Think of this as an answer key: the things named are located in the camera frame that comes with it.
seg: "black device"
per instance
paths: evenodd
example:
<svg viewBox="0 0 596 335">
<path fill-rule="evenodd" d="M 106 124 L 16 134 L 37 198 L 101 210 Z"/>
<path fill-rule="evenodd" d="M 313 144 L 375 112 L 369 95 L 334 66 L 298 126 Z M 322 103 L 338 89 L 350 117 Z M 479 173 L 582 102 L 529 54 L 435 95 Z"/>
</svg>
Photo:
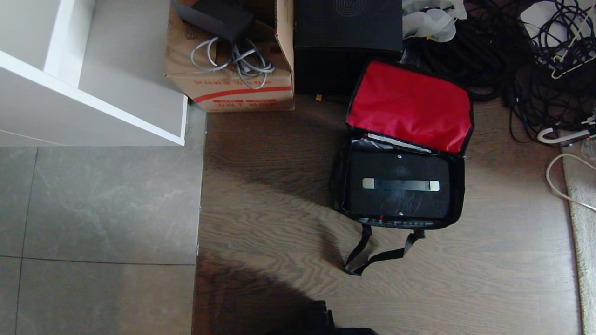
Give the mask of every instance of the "black device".
<svg viewBox="0 0 596 335">
<path fill-rule="evenodd" d="M 194 24 L 230 43 L 246 32 L 253 24 L 254 15 L 223 0 L 200 0 L 192 7 L 178 0 L 170 3 L 181 19 Z"/>
<path fill-rule="evenodd" d="M 444 218 L 449 162 L 440 156 L 353 151 L 347 205 L 356 215 Z"/>
<path fill-rule="evenodd" d="M 298 94 L 350 95 L 371 57 L 401 55 L 400 1 L 299 0 L 294 22 Z"/>
<path fill-rule="evenodd" d="M 401 1 L 299 0 L 294 7 L 295 48 L 402 50 Z"/>
<path fill-rule="evenodd" d="M 324 300 L 313 301 L 297 324 L 286 329 L 273 330 L 267 335 L 378 335 L 369 328 L 336 328 L 333 313 Z"/>
</svg>

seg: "gray cable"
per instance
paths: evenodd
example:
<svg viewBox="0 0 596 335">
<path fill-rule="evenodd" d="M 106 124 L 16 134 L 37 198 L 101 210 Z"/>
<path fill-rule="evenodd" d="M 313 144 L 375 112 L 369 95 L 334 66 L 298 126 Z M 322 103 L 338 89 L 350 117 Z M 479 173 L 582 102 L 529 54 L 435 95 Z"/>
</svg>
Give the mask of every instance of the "gray cable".
<svg viewBox="0 0 596 335">
<path fill-rule="evenodd" d="M 203 41 L 199 43 L 191 51 L 190 60 L 196 68 L 207 72 L 215 72 L 228 67 L 228 65 L 230 64 L 233 64 L 236 69 L 236 72 L 238 73 L 238 76 L 240 77 L 240 80 L 242 80 L 242 82 L 247 87 L 252 89 L 259 89 L 265 86 L 265 82 L 267 81 L 267 74 L 273 72 L 275 70 L 275 66 L 265 57 L 263 52 L 259 48 L 257 48 L 251 40 L 245 40 L 246 44 L 249 45 L 249 49 L 244 52 L 241 52 L 241 47 L 239 46 L 238 42 L 234 43 L 232 45 L 232 54 L 230 55 L 230 58 L 228 59 L 228 61 L 221 65 L 216 64 L 213 58 L 211 57 L 211 46 L 217 40 L 219 40 L 219 37 L 216 36 L 209 40 Z M 194 60 L 194 54 L 197 52 L 197 50 L 204 46 L 206 46 L 207 59 L 209 60 L 209 63 L 212 65 L 212 67 L 200 66 Z M 249 57 L 255 58 L 259 65 L 250 64 L 247 60 L 247 58 Z M 263 79 L 261 80 L 260 84 L 251 85 L 248 83 L 247 77 L 258 77 L 260 75 L 263 76 Z"/>
</svg>

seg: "white cabinet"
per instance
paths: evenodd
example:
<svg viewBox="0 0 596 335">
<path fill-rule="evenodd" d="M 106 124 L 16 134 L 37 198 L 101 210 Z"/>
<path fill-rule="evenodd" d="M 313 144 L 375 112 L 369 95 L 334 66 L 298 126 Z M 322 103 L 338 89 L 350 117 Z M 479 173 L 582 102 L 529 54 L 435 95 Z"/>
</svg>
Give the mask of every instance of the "white cabinet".
<svg viewBox="0 0 596 335">
<path fill-rule="evenodd" d="M 0 0 L 0 146 L 184 145 L 167 0 Z"/>
</svg>

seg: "black carrying bag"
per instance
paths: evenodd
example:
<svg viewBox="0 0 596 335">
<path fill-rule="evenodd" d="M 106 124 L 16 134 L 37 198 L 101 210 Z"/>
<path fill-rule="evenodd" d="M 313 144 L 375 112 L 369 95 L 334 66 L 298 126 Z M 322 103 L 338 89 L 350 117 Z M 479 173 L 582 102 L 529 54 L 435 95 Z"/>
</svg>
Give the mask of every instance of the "black carrying bag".
<svg viewBox="0 0 596 335">
<path fill-rule="evenodd" d="M 465 89 L 400 64 L 370 61 L 347 111 L 350 130 L 330 178 L 332 208 L 362 224 L 344 270 L 362 275 L 372 263 L 399 259 L 424 231 L 455 223 L 464 202 L 464 153 L 474 123 Z M 400 249 L 349 265 L 372 226 L 411 229 Z"/>
</svg>

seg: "red stripe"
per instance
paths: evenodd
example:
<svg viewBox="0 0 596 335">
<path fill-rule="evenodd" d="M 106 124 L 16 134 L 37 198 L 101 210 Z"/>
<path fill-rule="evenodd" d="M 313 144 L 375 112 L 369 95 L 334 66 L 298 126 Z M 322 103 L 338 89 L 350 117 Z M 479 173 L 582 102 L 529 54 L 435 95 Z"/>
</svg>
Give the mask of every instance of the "red stripe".
<svg viewBox="0 0 596 335">
<path fill-rule="evenodd" d="M 251 89 L 251 88 L 231 89 L 229 91 L 221 91 L 221 92 L 205 94 L 200 97 L 196 97 L 193 100 L 195 103 L 202 103 L 205 100 L 224 97 L 226 95 L 256 93 L 256 92 L 278 92 L 278 91 L 291 91 L 291 90 L 292 90 L 292 86 L 264 87 L 264 88 L 259 88 L 259 89 Z"/>
</svg>

